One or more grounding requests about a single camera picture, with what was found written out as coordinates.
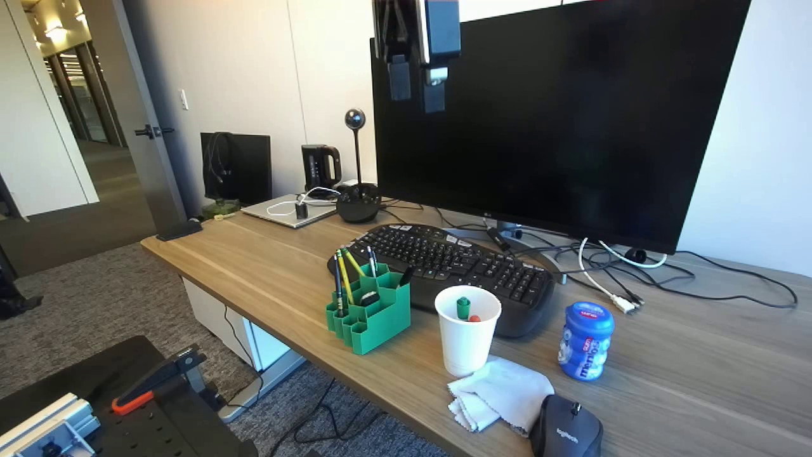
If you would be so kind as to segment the silver laptop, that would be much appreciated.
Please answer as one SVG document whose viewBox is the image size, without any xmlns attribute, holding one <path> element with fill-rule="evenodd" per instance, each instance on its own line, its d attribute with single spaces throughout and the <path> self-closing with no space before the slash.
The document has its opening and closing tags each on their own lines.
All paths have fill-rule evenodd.
<svg viewBox="0 0 812 457">
<path fill-rule="evenodd" d="M 296 212 L 294 212 L 296 195 L 302 195 L 307 204 L 307 219 L 302 219 L 302 221 L 296 221 Z M 307 193 L 290 193 L 290 195 L 278 195 L 272 200 L 247 205 L 243 212 L 261 219 L 261 221 L 268 221 L 268 223 L 286 225 L 286 229 L 305 229 L 324 215 L 332 215 L 334 204 L 330 198 L 311 198 Z"/>
</svg>

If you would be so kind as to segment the large black monitor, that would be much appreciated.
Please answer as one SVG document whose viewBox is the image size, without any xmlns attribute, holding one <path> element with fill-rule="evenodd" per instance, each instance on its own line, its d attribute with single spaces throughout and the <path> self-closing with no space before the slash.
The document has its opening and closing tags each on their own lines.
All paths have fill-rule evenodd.
<svg viewBox="0 0 812 457">
<path fill-rule="evenodd" d="M 461 27 L 445 107 L 373 65 L 382 193 L 669 253 L 750 0 L 580 0 Z"/>
</svg>

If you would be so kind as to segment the black electric kettle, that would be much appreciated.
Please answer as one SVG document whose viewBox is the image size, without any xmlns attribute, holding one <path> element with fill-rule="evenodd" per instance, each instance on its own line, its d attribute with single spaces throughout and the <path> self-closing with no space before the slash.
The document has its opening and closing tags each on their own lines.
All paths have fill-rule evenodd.
<svg viewBox="0 0 812 457">
<path fill-rule="evenodd" d="M 305 187 L 332 187 L 340 183 L 340 153 L 330 144 L 305 144 L 302 146 L 305 164 Z"/>
</svg>

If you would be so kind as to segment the blue gum canister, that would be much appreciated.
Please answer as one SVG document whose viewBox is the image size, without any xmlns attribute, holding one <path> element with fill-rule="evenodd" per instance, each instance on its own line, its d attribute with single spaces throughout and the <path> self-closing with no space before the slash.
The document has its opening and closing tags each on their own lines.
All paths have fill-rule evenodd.
<svg viewBox="0 0 812 457">
<path fill-rule="evenodd" d="M 604 376 L 615 334 L 615 315 L 597 301 L 574 301 L 565 306 L 557 365 L 576 381 L 597 381 Z"/>
</svg>

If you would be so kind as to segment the black framed wall panel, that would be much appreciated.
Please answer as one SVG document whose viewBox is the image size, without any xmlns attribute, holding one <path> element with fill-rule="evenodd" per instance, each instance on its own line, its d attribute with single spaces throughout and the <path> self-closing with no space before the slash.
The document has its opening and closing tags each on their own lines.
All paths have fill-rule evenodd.
<svg viewBox="0 0 812 457">
<path fill-rule="evenodd" d="M 212 200 L 253 205 L 272 198 L 272 136 L 202 132 L 202 186 Z"/>
</svg>

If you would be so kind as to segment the orange handled clamp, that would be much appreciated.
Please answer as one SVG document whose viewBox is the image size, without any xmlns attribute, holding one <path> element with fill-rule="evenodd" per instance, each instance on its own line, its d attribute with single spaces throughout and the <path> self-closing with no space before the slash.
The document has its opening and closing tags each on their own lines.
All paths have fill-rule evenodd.
<svg viewBox="0 0 812 457">
<path fill-rule="evenodd" d="M 111 402 L 111 413 L 127 417 L 182 384 L 200 394 L 206 389 L 200 370 L 202 360 L 206 356 L 196 346 L 187 346 L 179 352 L 165 358 Z"/>
</svg>

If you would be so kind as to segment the black computer mouse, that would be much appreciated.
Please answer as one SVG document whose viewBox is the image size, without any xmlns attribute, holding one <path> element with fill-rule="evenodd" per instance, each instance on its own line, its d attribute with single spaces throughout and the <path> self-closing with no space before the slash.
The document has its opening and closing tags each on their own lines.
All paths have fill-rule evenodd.
<svg viewBox="0 0 812 457">
<path fill-rule="evenodd" d="M 551 394 L 528 440 L 533 457 L 601 457 L 601 421 L 578 402 Z"/>
</svg>

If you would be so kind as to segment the yellow pencil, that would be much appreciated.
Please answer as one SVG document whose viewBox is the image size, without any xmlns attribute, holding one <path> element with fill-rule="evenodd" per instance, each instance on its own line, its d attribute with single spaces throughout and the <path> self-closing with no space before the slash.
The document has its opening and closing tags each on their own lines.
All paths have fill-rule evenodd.
<svg viewBox="0 0 812 457">
<path fill-rule="evenodd" d="M 334 251 L 334 258 L 338 258 L 340 286 L 342 286 L 342 297 L 346 297 L 346 306 L 347 306 L 352 301 L 352 286 L 351 286 L 351 278 L 347 278 L 347 266 L 346 266 L 342 248 Z"/>
</svg>

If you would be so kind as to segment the white crumpled cloth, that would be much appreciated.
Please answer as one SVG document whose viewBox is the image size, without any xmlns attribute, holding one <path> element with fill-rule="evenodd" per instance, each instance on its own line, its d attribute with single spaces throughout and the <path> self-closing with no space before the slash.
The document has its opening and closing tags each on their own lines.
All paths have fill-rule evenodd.
<svg viewBox="0 0 812 457">
<path fill-rule="evenodd" d="M 451 381 L 450 394 L 450 412 L 466 432 L 504 421 L 526 433 L 552 384 L 541 370 L 493 356 L 477 374 Z"/>
</svg>

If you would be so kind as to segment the small black adapter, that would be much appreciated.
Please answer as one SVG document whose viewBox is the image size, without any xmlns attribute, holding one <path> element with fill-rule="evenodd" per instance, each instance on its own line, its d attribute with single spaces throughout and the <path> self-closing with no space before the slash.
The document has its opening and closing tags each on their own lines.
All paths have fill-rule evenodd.
<svg viewBox="0 0 812 457">
<path fill-rule="evenodd" d="M 302 195 L 296 195 L 294 200 L 294 212 L 296 212 L 296 221 L 307 219 L 307 204 Z"/>
</svg>

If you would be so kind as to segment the black webcam on stand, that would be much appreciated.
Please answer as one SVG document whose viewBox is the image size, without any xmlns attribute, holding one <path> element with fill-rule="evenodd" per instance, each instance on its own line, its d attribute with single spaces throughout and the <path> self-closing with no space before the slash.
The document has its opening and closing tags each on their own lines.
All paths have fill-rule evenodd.
<svg viewBox="0 0 812 457">
<path fill-rule="evenodd" d="M 346 126 L 357 135 L 365 126 L 362 108 L 346 111 Z M 340 186 L 338 212 L 346 223 L 365 223 L 373 221 L 381 209 L 381 195 L 373 183 L 357 177 L 352 186 Z"/>
</svg>

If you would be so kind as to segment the white paper cup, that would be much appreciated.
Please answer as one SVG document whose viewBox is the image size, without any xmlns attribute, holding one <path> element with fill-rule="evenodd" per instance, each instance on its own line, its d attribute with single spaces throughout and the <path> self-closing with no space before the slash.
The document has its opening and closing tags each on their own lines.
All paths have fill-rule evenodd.
<svg viewBox="0 0 812 457">
<path fill-rule="evenodd" d="M 466 322 L 456 318 L 458 297 L 469 300 L 469 315 L 480 315 L 481 322 Z M 502 301 L 481 286 L 455 285 L 433 297 L 433 310 L 438 315 L 445 367 L 451 376 L 480 370 L 488 362 L 495 325 L 502 315 Z"/>
</svg>

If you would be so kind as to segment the black keyboard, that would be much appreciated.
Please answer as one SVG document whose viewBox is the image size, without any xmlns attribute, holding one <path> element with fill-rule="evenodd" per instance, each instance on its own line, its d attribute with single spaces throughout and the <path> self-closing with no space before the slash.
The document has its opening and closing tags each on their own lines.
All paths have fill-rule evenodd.
<svg viewBox="0 0 812 457">
<path fill-rule="evenodd" d="M 410 306 L 431 313 L 433 297 L 451 285 L 474 285 L 502 301 L 495 334 L 533 339 L 546 330 L 552 273 L 516 257 L 456 239 L 437 225 L 389 223 L 357 235 L 347 251 L 360 266 L 367 258 L 406 271 Z"/>
</svg>

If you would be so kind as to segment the green capped white marker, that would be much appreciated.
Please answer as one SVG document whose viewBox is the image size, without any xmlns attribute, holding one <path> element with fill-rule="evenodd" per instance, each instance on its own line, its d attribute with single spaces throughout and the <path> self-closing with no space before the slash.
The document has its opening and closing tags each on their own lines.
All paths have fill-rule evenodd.
<svg viewBox="0 0 812 457">
<path fill-rule="evenodd" d="M 458 300 L 456 300 L 456 318 L 458 318 L 458 319 L 466 319 L 466 318 L 469 318 L 469 300 L 466 300 L 466 297 L 458 297 Z"/>
</svg>

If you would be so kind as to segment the white desk leg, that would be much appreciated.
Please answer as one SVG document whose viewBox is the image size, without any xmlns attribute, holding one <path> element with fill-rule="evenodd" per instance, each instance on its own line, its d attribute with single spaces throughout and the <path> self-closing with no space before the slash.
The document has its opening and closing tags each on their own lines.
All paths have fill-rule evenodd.
<svg viewBox="0 0 812 457">
<path fill-rule="evenodd" d="M 243 417 L 268 391 L 305 365 L 305 358 L 296 351 L 233 306 L 224 304 L 196 281 L 186 278 L 182 286 L 196 319 L 255 374 L 255 379 L 221 409 L 226 421 Z"/>
</svg>

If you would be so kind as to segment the green honeycomb pen holder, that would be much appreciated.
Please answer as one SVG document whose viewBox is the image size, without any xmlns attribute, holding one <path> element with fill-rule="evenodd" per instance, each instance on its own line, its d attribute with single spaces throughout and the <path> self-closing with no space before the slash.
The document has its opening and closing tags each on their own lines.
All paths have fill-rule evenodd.
<svg viewBox="0 0 812 457">
<path fill-rule="evenodd" d="M 346 310 L 327 301 L 324 319 L 357 356 L 377 351 L 410 325 L 410 281 L 389 263 L 365 266 L 362 277 L 352 281 L 352 297 L 356 301 Z"/>
</svg>

